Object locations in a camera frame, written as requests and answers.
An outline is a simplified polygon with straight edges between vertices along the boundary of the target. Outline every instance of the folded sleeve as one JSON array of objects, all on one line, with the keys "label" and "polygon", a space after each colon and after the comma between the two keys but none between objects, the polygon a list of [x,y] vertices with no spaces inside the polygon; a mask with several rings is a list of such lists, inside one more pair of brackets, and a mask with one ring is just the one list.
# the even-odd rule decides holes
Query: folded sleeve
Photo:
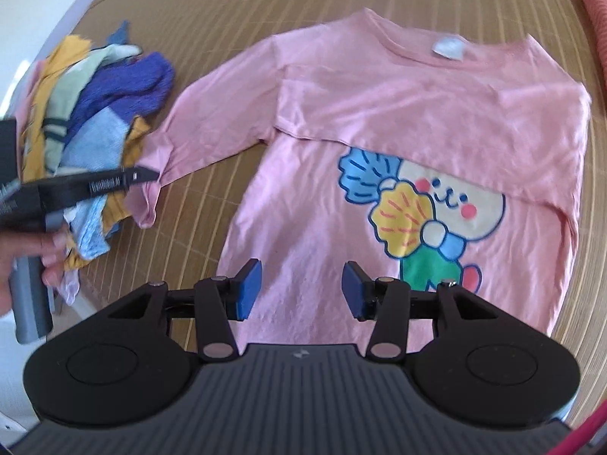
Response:
[{"label": "folded sleeve", "polygon": [[159,180],[133,186],[126,196],[125,205],[139,226],[153,225],[162,186],[271,139],[276,63],[270,37],[184,90],[160,128],[146,138],[137,163],[159,171]]}]

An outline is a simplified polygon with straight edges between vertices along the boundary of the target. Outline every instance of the pink cheek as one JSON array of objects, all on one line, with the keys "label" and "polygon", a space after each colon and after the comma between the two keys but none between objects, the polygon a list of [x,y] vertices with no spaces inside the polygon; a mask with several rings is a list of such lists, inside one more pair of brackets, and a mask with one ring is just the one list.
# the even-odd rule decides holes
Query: pink cheek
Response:
[{"label": "pink cheek", "polygon": [[428,193],[430,191],[430,181],[424,177],[420,177],[420,179],[415,182],[415,189],[420,193]]},{"label": "pink cheek", "polygon": [[472,204],[465,204],[461,208],[461,216],[464,219],[474,219],[476,217],[476,207]]}]

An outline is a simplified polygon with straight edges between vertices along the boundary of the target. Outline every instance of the brown surface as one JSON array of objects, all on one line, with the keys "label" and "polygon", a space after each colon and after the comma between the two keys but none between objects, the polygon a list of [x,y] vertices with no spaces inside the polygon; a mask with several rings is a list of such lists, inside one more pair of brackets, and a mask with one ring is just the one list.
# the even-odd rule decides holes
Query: brown surface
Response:
[{"label": "brown surface", "polygon": [[[259,39],[337,19],[362,6],[401,25],[459,33],[478,42],[511,41],[530,33],[592,95],[580,250],[554,332],[582,367],[582,389],[570,417],[579,423],[607,383],[605,101],[594,38],[580,0],[97,0],[77,32],[102,42],[122,19],[129,19],[132,41],[147,51],[161,51],[177,69],[170,105],[184,86]],[[212,275],[230,218],[262,155],[259,145],[166,187],[156,226],[141,231],[126,223],[113,239],[112,251],[91,264],[84,278],[113,301],[147,280],[164,279],[177,288]],[[177,323],[174,329],[182,345],[195,347],[190,323]]]}]

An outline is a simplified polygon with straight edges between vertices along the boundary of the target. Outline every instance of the shirt label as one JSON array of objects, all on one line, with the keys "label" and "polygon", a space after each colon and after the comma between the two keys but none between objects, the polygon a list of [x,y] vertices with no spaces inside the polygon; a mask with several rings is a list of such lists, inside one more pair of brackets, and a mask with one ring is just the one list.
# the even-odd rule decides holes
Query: shirt label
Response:
[{"label": "shirt label", "polygon": [[464,45],[465,43],[461,39],[447,36],[436,41],[432,51],[449,60],[463,61]]}]

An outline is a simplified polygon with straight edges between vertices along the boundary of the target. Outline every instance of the gray handle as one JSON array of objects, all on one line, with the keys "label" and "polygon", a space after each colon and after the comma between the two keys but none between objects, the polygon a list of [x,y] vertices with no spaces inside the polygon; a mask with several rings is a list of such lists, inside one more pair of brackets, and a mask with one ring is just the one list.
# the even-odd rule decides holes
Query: gray handle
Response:
[{"label": "gray handle", "polygon": [[8,279],[13,298],[15,335],[20,344],[46,337],[53,329],[49,292],[42,282],[44,266],[40,257],[17,258]]}]

